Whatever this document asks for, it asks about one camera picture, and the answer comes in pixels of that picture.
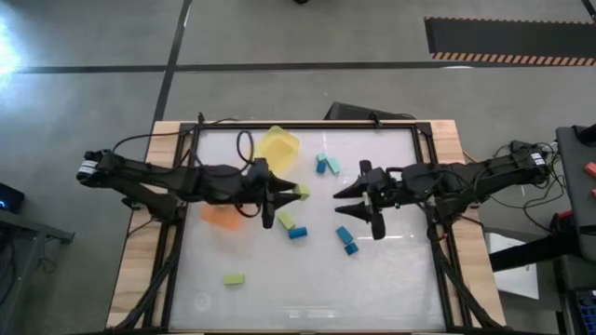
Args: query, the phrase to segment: concrete floor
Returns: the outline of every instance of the concrete floor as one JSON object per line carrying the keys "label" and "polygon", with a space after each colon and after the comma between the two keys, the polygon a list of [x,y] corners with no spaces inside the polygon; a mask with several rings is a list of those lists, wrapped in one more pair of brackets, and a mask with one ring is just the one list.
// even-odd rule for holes
{"label": "concrete floor", "polygon": [[[23,334],[103,328],[129,211],[115,192],[80,186],[86,150],[150,130],[164,75],[10,74],[19,66],[163,65],[183,0],[0,3],[0,181],[27,194],[24,213],[76,231],[48,247],[59,267],[37,274]],[[430,60],[424,16],[589,20],[579,0],[193,0],[178,63]],[[166,120],[320,119],[333,101],[418,118],[455,119],[466,150],[488,157],[511,140],[552,141],[558,126],[595,122],[595,68],[178,73]],[[122,147],[142,158],[146,141]],[[510,188],[511,204],[537,193]],[[536,208],[545,221],[565,199]],[[488,202],[489,227],[541,234]],[[552,300],[552,289],[541,292]],[[556,331],[552,313],[504,296],[518,330]]]}

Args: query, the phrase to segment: black cable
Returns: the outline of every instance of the black cable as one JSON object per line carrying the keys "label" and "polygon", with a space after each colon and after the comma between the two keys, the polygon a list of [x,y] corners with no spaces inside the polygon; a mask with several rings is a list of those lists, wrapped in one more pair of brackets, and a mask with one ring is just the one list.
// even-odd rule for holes
{"label": "black cable", "polygon": [[131,231],[130,231],[130,232],[127,234],[127,238],[129,238],[129,237],[130,237],[132,234],[134,234],[136,231],[138,231],[138,230],[142,229],[144,226],[146,226],[147,224],[149,224],[149,223],[151,223],[151,222],[153,222],[153,221],[154,221],[154,219],[153,219],[153,218],[151,218],[151,220],[149,220],[149,221],[147,221],[147,222],[143,223],[142,225],[138,226],[137,228],[135,228],[135,229],[131,230]]}
{"label": "black cable", "polygon": [[[535,225],[536,227],[538,227],[538,228],[540,228],[540,229],[542,229],[542,230],[544,230],[544,231],[546,231],[546,232],[548,232],[548,233],[552,233],[552,231],[551,231],[550,229],[548,229],[547,227],[545,227],[545,226],[543,226],[542,224],[540,224],[538,221],[536,221],[536,220],[535,220],[535,219],[534,219],[534,218],[533,218],[533,217],[530,215],[530,213],[528,212],[528,208],[534,208],[534,207],[537,207],[537,206],[542,206],[542,205],[545,205],[545,204],[547,204],[547,203],[550,203],[550,202],[552,202],[552,201],[555,201],[555,200],[557,200],[557,199],[561,198],[561,197],[564,195],[565,184],[564,184],[564,182],[562,182],[562,181],[559,179],[559,176],[556,174],[556,172],[555,172],[555,170],[554,170],[554,164],[555,164],[555,161],[556,161],[556,159],[557,159],[557,156],[559,155],[559,153],[558,153],[558,152],[555,152],[555,150],[552,148],[552,146],[551,146],[550,144],[548,144],[548,143],[545,143],[545,142],[537,142],[537,143],[535,143],[534,145],[536,145],[536,146],[537,146],[537,145],[543,145],[543,146],[547,146],[547,147],[549,148],[549,150],[550,150],[551,159],[550,159],[550,162],[549,162],[549,172],[550,172],[550,175],[552,175],[552,176],[553,176],[553,181],[552,181],[552,182],[550,182],[550,183],[547,181],[547,185],[545,185],[544,187],[540,187],[540,186],[538,186],[538,185],[534,185],[534,187],[536,187],[536,188],[538,188],[538,189],[541,189],[541,190],[544,190],[544,189],[546,189],[546,191],[545,191],[544,195],[543,195],[543,196],[541,196],[541,197],[535,198],[535,199],[530,199],[530,200],[526,201],[526,202],[525,202],[525,203],[524,203],[522,206],[515,206],[515,205],[510,205],[510,204],[503,203],[503,202],[501,202],[500,200],[498,200],[497,198],[495,198],[495,197],[494,197],[494,196],[492,196],[492,195],[491,195],[490,197],[491,197],[491,198],[492,198],[492,199],[493,199],[493,200],[494,200],[494,201],[495,201],[497,204],[499,204],[499,205],[501,205],[501,206],[503,206],[503,207],[506,207],[506,208],[515,208],[515,209],[521,209],[521,210],[523,210],[523,214],[525,215],[525,217],[526,217],[526,218],[527,218],[527,219],[528,219],[528,220],[529,220],[529,221],[530,221],[530,222],[531,222],[533,225]],[[500,148],[499,148],[499,149],[496,151],[496,153],[493,155],[493,157],[495,157],[495,156],[496,156],[496,155],[497,155],[497,154],[498,154],[498,153],[499,153],[499,152],[500,152],[500,151],[501,151],[503,148],[505,148],[505,147],[507,147],[507,145],[505,145],[505,146],[501,146],[501,147],[500,147]],[[549,196],[550,190],[552,189],[552,187],[554,186],[554,184],[555,184],[555,183],[558,183],[558,184],[561,186],[561,193],[560,193],[559,195],[555,196],[555,197],[554,197],[554,198],[552,198],[552,199],[545,200],[545,201],[540,201],[540,200],[544,200],[544,199],[546,199],[546,198]]]}
{"label": "black cable", "polygon": [[[42,257],[42,258],[40,258],[40,259],[37,261],[37,268],[39,268],[39,267],[41,266],[41,267],[44,269],[44,273],[45,273],[46,275],[51,275],[51,274],[53,274],[53,273],[56,271],[56,269],[58,268],[58,264],[57,264],[56,262],[54,262],[53,260],[51,260],[51,259],[50,259],[50,258],[47,256],[47,253],[46,253],[46,245],[47,245],[47,242],[49,242],[49,241],[51,241],[51,240],[53,240],[53,239],[55,239],[55,238],[54,238],[54,237],[52,237],[52,236],[48,236],[48,237],[47,237],[47,239],[46,239],[46,242],[44,243],[44,246],[42,247],[42,254],[43,254],[43,257]],[[47,267],[46,267],[46,264],[49,264],[49,265],[51,266],[51,270],[48,270],[48,269],[47,269]]]}
{"label": "black cable", "polygon": [[187,129],[187,130],[180,130],[180,131],[176,131],[176,132],[172,132],[172,133],[164,133],[164,134],[155,134],[155,133],[149,133],[149,134],[142,134],[142,135],[135,135],[135,136],[130,136],[127,137],[121,141],[119,141],[118,143],[116,143],[114,145],[114,147],[112,148],[112,153],[115,154],[115,150],[118,149],[118,147],[128,141],[132,141],[132,140],[137,140],[137,139],[143,139],[143,138],[152,138],[155,136],[173,136],[173,135],[182,135],[182,134],[188,134],[191,131],[195,130],[195,128],[191,128],[191,129]]}
{"label": "black cable", "polygon": [[10,295],[10,291],[12,291],[12,288],[15,286],[15,283],[17,282],[17,264],[15,262],[16,251],[15,251],[14,241],[12,241],[12,240],[10,241],[10,249],[11,249],[10,261],[8,261],[8,266],[10,268],[9,269],[7,268],[5,273],[2,275],[2,281],[0,281],[0,284],[4,282],[4,279],[6,278],[7,273],[10,270],[10,272],[11,272],[10,284],[8,285],[7,292],[0,299],[0,306],[4,305],[4,303],[8,299],[8,296]]}
{"label": "black cable", "polygon": [[240,204],[234,204],[234,207],[236,207],[236,210],[238,211],[238,213],[240,213],[240,215],[242,215],[243,217],[248,218],[248,219],[256,218],[256,216],[259,215],[259,213],[261,213],[261,206],[258,206],[258,205],[257,205],[257,212],[254,214],[248,214],[247,212],[242,210]]}
{"label": "black cable", "polygon": [[[240,151],[240,139],[242,138],[242,134],[247,134],[249,141],[251,142],[251,155],[249,156],[249,159],[246,159]],[[254,159],[254,140],[252,139],[252,134],[248,130],[240,130],[238,133],[236,137],[236,151],[238,152],[240,159],[242,159],[246,164],[252,164],[252,160]]]}
{"label": "black cable", "polygon": [[478,221],[476,219],[469,218],[469,217],[467,217],[465,215],[460,215],[459,217],[462,218],[462,219],[464,219],[464,220],[468,220],[470,222],[477,223],[480,227],[484,228],[484,223],[482,223],[482,222],[480,222],[480,221]]}
{"label": "black cable", "polygon": [[[251,156],[250,159],[247,159],[246,157],[244,157],[244,155],[241,153],[241,149],[240,149],[240,139],[242,137],[242,134],[247,134],[247,136],[249,137],[249,142],[251,143]],[[251,166],[253,164],[253,159],[254,159],[254,139],[252,138],[252,133],[248,130],[241,130],[240,132],[238,132],[237,137],[236,137],[236,150],[238,152],[238,155],[240,156],[240,159],[242,159],[246,164],[244,165],[244,167],[242,167],[240,170],[238,171],[234,171],[231,173],[225,173],[225,174],[213,174],[213,173],[209,173],[207,171],[204,171],[205,173],[209,174],[212,177],[215,178],[226,178],[226,177],[232,177],[232,176],[236,176],[238,174],[241,174],[242,172],[244,172],[249,166]],[[200,166],[203,167],[205,166],[203,164],[203,162],[201,162],[201,160],[198,158],[198,155],[195,155],[195,161],[196,163]]]}

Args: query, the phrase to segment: yellow-green block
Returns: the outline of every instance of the yellow-green block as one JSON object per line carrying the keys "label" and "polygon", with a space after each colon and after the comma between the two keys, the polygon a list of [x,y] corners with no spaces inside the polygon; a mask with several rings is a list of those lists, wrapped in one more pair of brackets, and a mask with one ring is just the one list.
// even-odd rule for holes
{"label": "yellow-green block", "polygon": [[283,224],[284,227],[286,227],[287,230],[292,230],[294,227],[296,227],[296,224],[290,219],[290,215],[288,215],[288,213],[278,210],[276,215],[278,216],[278,220],[281,222],[281,224]]}
{"label": "yellow-green block", "polygon": [[300,200],[302,201],[305,201],[310,196],[310,190],[308,189],[308,186],[304,184],[296,185],[296,187],[294,187],[293,192],[294,194],[299,194]]}
{"label": "yellow-green block", "polygon": [[226,275],[223,278],[223,283],[226,285],[238,285],[244,283],[244,275]]}

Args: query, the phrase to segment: blue block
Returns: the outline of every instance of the blue block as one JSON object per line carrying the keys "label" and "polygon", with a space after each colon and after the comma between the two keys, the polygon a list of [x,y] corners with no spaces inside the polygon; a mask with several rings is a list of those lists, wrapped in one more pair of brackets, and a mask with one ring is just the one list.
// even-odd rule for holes
{"label": "blue block", "polygon": [[339,160],[335,157],[327,158],[327,164],[329,164],[329,168],[332,169],[334,175],[339,174]]}
{"label": "blue block", "polygon": [[300,228],[296,228],[296,229],[292,229],[292,230],[288,231],[288,236],[292,239],[306,236],[306,235],[308,235],[308,232],[306,231],[306,227],[300,227]]}
{"label": "blue block", "polygon": [[323,174],[325,172],[325,168],[327,168],[327,164],[325,162],[317,163],[317,173]]}
{"label": "blue block", "polygon": [[341,238],[342,241],[344,241],[345,245],[348,245],[348,244],[352,243],[352,241],[354,241],[354,237],[352,237],[350,232],[348,232],[344,226],[337,228],[337,230],[335,232],[337,233],[339,238]]}
{"label": "blue block", "polygon": [[358,251],[358,247],[356,247],[356,244],[354,243],[350,243],[347,246],[345,246],[345,252],[347,252],[347,256],[355,253]]}

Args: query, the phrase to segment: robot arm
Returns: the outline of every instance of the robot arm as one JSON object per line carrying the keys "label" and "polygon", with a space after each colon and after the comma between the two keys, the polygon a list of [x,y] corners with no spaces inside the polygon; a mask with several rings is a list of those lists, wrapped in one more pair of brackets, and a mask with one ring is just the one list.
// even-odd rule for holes
{"label": "robot arm", "polygon": [[[434,197],[435,222],[451,224],[472,203],[482,203],[511,185],[540,184],[549,177],[541,148],[513,142],[511,154],[471,164],[414,164],[408,167],[372,169],[370,161],[360,161],[360,176],[334,198],[363,197],[356,205],[336,208],[371,223],[372,237],[385,237],[382,208],[426,203]],[[391,176],[401,172],[401,180]]]}
{"label": "robot arm", "polygon": [[[112,188],[126,196],[123,202],[147,206],[161,221],[176,221],[179,200],[206,201],[213,205],[231,204],[237,208],[256,204],[262,210],[263,227],[273,225],[275,210],[300,198],[282,193],[296,184],[283,181],[269,171],[264,158],[256,158],[246,175],[227,165],[199,167],[157,167],[127,159],[109,150],[86,152],[76,178],[91,188]],[[168,194],[157,194],[142,184],[163,187]]]}

